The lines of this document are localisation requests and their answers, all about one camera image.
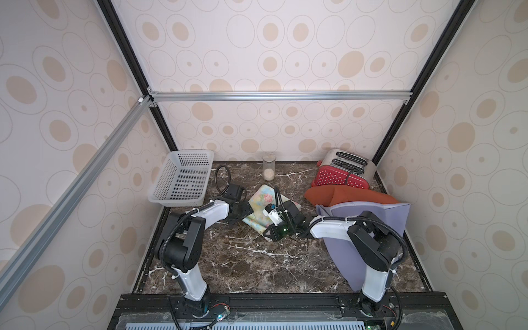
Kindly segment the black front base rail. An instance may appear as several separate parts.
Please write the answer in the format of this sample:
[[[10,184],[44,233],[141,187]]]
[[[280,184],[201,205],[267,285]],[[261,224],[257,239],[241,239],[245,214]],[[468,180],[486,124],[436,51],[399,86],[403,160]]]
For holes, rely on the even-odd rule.
[[[199,313],[177,294],[123,295],[108,329],[461,329],[443,292],[393,292],[365,316],[357,294],[213,294]]]

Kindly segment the black corner post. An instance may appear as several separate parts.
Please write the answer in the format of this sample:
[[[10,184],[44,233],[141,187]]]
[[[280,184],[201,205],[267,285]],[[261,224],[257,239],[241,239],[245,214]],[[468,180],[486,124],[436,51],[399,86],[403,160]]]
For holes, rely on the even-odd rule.
[[[115,41],[122,53],[122,56],[125,59],[125,62],[129,67],[130,72],[132,73],[134,81],[136,81],[136,85],[139,87],[141,95],[150,96],[151,94],[149,92],[149,82],[147,81],[141,64],[136,56],[136,52],[132,48],[127,33],[125,32],[125,29],[121,23],[121,20],[118,17],[118,13],[114,7],[114,4],[112,4],[112,2],[109,0],[97,0],[96,3],[101,9],[103,17],[106,20],[106,23],[115,38]],[[151,115],[156,123],[156,126],[158,127],[163,137],[163,140],[169,148],[169,151],[177,151],[177,145],[169,130],[169,125],[167,124],[161,109],[158,105],[155,104],[153,106],[150,106],[149,108]]]
[[[400,110],[397,112],[394,121],[392,122],[391,126],[389,127],[389,130],[387,131],[384,139],[382,140],[381,145],[376,151],[373,157],[373,162],[376,165],[381,162],[382,158],[386,154],[392,141],[395,139],[398,131],[407,119],[408,114],[411,112],[412,107],[416,103],[423,89],[425,88],[431,76],[433,75],[433,72],[437,68],[438,64],[441,62],[441,59],[443,59],[449,46],[454,41],[456,34],[461,29],[464,21],[466,20],[467,16],[470,14],[470,11],[473,9],[476,3],[477,1],[475,0],[463,0],[459,1],[459,3],[457,4],[455,11],[453,12],[451,18],[448,20],[448,23],[446,24],[446,27],[441,31],[439,39],[436,42],[430,56],[427,58],[427,61],[425,62],[422,68],[422,71],[420,71],[415,81],[415,84],[412,86],[411,97],[409,98],[409,100],[404,102]]]

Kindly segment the black left corner post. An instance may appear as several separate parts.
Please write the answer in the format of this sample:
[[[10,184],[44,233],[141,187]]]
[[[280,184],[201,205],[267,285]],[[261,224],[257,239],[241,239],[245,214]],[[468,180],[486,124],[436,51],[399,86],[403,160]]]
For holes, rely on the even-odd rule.
[[[129,67],[130,72],[132,73],[134,81],[136,81],[136,85],[139,87],[141,95],[150,96],[151,94],[149,92],[149,82],[147,81],[141,64],[136,56],[136,52],[132,48],[127,33],[125,32],[125,29],[121,23],[121,20],[118,17],[118,13],[114,7],[114,4],[112,4],[112,2],[109,0],[97,0],[96,3],[101,9],[103,17],[106,20],[106,23],[115,38],[115,41],[122,53],[122,56],[125,59],[125,62]],[[156,126],[158,127],[163,137],[163,140],[169,148],[169,151],[177,151],[177,145],[169,130],[169,125],[167,124],[161,109],[158,105],[155,104],[153,106],[150,106],[149,108],[151,115],[156,123]]]

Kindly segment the diagonal aluminium frame bar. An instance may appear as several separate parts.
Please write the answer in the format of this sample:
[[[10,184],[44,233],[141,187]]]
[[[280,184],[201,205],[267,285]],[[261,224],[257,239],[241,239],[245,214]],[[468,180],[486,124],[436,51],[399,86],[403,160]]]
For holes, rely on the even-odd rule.
[[[151,104],[151,96],[143,96],[137,101],[99,150],[96,151],[86,167],[61,195],[55,205],[51,207],[42,222],[17,250],[5,270],[1,273],[2,309],[10,301],[45,249],[63,227],[66,220],[69,219],[75,207],[78,206],[81,199],[133,129],[133,126]]]

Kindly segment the black right corner post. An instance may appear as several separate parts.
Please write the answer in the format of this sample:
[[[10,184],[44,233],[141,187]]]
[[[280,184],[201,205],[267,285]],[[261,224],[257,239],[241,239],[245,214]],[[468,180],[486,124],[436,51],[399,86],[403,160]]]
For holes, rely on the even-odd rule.
[[[389,127],[389,130],[387,131],[384,139],[382,140],[381,145],[376,151],[373,157],[373,162],[376,165],[381,162],[382,158],[386,154],[392,141],[395,139],[398,131],[407,119],[408,114],[411,112],[412,107],[416,103],[423,89],[425,88],[431,76],[433,75],[433,72],[437,68],[438,64],[441,62],[441,59],[443,59],[449,46],[454,41],[456,34],[461,29],[464,21],[466,20],[467,16],[470,14],[470,11],[473,9],[476,3],[477,1],[475,0],[463,0],[459,1],[459,3],[457,4],[455,11],[453,12],[451,18],[448,20],[448,23],[446,24],[446,27],[441,31],[439,39],[436,42],[430,56],[427,58],[427,61],[425,62],[422,68],[422,71],[420,71],[415,81],[415,84],[412,86],[411,97],[409,98],[409,100],[404,102],[400,110],[397,112],[394,121],[392,122],[391,126]]]

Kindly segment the red polka dot toaster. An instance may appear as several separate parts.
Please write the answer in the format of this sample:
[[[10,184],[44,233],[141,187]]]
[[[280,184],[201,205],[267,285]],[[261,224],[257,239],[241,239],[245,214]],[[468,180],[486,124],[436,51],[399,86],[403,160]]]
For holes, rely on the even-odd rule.
[[[317,166],[312,187],[344,185],[370,189],[376,172],[376,165],[370,159],[338,148],[331,149]]]

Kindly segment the floral pastel skirt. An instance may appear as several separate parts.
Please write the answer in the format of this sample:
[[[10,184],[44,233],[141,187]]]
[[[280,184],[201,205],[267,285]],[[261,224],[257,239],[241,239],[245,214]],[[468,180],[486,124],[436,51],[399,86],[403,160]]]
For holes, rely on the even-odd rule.
[[[249,203],[254,210],[254,213],[243,219],[243,223],[247,224],[263,237],[263,232],[272,223],[272,220],[263,214],[264,208],[268,204],[275,204],[276,206],[286,202],[287,199],[283,195],[279,195],[280,191],[271,188],[268,185],[262,185],[258,191],[250,198]]]

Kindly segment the rust orange skirt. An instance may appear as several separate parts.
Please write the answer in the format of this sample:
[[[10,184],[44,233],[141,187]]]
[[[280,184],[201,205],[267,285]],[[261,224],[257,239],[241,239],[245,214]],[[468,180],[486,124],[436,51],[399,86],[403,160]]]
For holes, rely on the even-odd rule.
[[[305,199],[314,206],[334,206],[346,202],[373,202],[377,204],[397,204],[394,197],[369,189],[353,188],[345,185],[326,185],[311,187],[304,194]]]

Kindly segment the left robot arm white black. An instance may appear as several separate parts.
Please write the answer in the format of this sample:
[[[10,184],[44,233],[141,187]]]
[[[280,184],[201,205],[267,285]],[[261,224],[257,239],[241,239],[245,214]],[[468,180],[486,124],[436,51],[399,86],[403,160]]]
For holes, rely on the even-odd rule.
[[[161,266],[179,283],[185,304],[200,316],[210,310],[210,289],[198,265],[205,232],[219,221],[235,224],[252,214],[253,209],[246,198],[245,188],[228,184],[207,204],[168,216],[155,248]]]

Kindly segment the lavender purple skirt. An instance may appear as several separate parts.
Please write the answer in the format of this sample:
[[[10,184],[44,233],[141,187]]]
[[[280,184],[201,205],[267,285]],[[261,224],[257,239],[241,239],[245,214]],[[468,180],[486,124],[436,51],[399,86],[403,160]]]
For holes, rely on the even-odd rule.
[[[370,211],[381,221],[403,235],[411,205],[408,203],[380,204],[374,202],[345,202],[334,206],[316,206],[321,216],[352,217]],[[364,283],[367,264],[360,257],[353,243],[341,239],[325,238],[329,255],[351,289],[359,291]]]

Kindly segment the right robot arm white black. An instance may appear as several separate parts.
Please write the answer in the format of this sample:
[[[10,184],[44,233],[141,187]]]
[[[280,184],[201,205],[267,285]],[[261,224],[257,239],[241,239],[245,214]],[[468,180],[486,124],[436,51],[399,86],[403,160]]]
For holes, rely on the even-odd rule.
[[[342,276],[359,292],[358,307],[371,316],[408,257],[403,234],[409,212],[407,203],[345,202],[318,205],[308,219],[293,202],[269,203],[262,213],[272,223],[263,235],[271,241],[292,235],[324,239]]]

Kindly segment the white plastic perforated basket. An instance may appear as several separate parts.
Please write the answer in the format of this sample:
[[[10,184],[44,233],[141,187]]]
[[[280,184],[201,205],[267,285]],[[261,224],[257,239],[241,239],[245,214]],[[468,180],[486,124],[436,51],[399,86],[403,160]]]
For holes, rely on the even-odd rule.
[[[149,189],[149,201],[169,208],[201,206],[214,155],[211,150],[171,151]]]

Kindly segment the glass jar with white powder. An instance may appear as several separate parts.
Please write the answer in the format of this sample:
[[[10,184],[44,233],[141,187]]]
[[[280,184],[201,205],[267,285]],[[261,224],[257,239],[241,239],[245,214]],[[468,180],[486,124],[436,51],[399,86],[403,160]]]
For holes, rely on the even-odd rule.
[[[263,156],[263,178],[265,181],[272,181],[275,178],[276,157],[272,153]]]

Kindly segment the horizontal aluminium frame bar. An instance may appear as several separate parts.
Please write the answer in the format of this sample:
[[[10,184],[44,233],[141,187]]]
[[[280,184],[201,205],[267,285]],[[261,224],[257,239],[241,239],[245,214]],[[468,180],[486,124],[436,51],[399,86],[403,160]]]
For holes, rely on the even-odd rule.
[[[309,100],[409,100],[408,90],[288,91],[288,92],[153,92],[157,102],[309,101]]]

